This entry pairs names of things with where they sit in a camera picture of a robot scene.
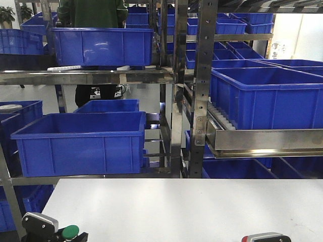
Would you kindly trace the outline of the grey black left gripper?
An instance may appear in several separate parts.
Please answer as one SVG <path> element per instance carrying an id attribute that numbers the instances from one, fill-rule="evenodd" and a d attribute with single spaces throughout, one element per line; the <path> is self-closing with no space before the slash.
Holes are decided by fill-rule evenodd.
<path id="1" fill-rule="evenodd" d="M 59 222 L 38 212 L 27 212 L 22 218 L 26 235 L 21 241 L 51 241 L 59 230 Z"/>

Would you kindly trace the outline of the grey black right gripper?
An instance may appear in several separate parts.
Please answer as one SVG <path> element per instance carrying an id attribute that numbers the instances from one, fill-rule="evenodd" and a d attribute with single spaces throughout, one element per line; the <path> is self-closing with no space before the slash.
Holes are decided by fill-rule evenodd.
<path id="1" fill-rule="evenodd" d="M 246 235 L 241 239 L 241 242 L 291 242 L 291 239 L 281 233 L 266 232 Z"/>

